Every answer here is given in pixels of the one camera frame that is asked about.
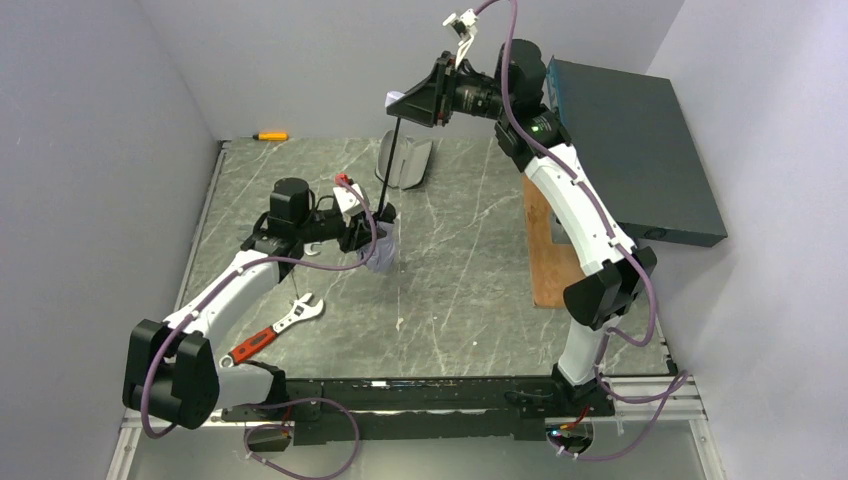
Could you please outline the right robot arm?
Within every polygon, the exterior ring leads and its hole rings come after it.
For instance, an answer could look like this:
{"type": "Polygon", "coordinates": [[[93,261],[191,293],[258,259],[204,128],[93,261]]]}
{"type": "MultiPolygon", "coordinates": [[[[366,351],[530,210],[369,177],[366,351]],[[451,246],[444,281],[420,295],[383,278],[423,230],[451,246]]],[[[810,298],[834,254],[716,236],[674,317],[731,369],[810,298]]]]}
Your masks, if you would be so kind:
{"type": "Polygon", "coordinates": [[[492,119],[503,153],[543,195],[571,241],[584,274],[566,287],[570,316],[563,354],[553,369],[562,393],[579,397],[598,387],[601,350],[618,319],[645,289],[656,265],[622,231],[588,179],[570,135],[543,102],[546,68],[539,47],[512,40],[489,77],[448,51],[428,77],[404,93],[390,92],[389,115],[425,127],[454,113],[492,119]]]}

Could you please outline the black grey zippered case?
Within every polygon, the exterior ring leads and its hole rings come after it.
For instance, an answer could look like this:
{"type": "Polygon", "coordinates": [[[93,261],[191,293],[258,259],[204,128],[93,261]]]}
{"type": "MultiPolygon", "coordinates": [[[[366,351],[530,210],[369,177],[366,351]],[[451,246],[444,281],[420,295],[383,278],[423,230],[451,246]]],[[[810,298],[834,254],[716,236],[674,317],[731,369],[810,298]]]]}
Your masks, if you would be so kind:
{"type": "MultiPolygon", "coordinates": [[[[385,180],[388,170],[394,133],[394,130],[388,130],[381,139],[375,168],[375,176],[381,181],[385,180]]],[[[399,135],[387,181],[388,186],[401,190],[419,186],[424,180],[433,145],[434,142],[430,139],[415,140],[409,136],[399,135]]]]}

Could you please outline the lilac folding umbrella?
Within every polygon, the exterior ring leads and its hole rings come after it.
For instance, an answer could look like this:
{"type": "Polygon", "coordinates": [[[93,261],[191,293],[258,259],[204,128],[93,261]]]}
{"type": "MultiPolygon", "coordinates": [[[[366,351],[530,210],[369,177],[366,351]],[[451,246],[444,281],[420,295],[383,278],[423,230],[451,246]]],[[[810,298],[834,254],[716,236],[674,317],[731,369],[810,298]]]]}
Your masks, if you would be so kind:
{"type": "Polygon", "coordinates": [[[402,118],[396,116],[388,156],[386,157],[383,168],[377,168],[377,172],[382,174],[380,199],[377,214],[375,215],[378,239],[372,241],[367,247],[363,247],[357,251],[358,259],[364,262],[364,266],[368,270],[376,273],[384,273],[388,271],[393,264],[397,253],[396,239],[394,236],[395,223],[394,217],[388,213],[389,205],[387,202],[387,192],[393,170],[394,157],[401,124],[402,118]]]}

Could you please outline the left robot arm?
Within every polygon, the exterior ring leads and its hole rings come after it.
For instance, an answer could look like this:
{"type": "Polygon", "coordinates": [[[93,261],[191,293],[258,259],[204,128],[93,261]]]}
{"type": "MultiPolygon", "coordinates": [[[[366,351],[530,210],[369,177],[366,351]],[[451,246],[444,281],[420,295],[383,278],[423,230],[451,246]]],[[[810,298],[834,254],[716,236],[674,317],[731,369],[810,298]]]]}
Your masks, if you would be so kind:
{"type": "Polygon", "coordinates": [[[165,319],[142,320],[134,327],[122,401],[139,412],[148,437],[160,438],[177,426],[196,429],[219,409],[280,409],[288,402],[283,370],[241,353],[223,366],[214,353],[229,330],[295,267],[320,267],[305,259],[307,245],[336,240],[343,252],[364,249],[356,267],[375,254],[380,235],[365,191],[345,174],[334,183],[332,204],[321,209],[305,180],[277,181],[268,210],[223,272],[165,319]]]}

